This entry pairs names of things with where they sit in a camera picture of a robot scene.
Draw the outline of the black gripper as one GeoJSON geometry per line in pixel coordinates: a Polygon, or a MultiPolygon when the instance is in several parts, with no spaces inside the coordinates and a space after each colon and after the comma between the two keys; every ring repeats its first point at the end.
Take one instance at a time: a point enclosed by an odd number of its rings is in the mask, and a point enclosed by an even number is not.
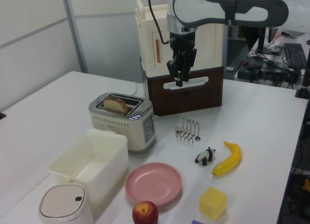
{"type": "Polygon", "coordinates": [[[190,68],[195,63],[197,54],[197,50],[194,48],[195,32],[185,34],[170,32],[170,38],[173,37],[175,37],[175,40],[170,43],[170,47],[177,54],[173,56],[172,60],[167,62],[167,68],[171,77],[174,78],[176,86],[182,87],[183,81],[189,80],[190,68]]]}

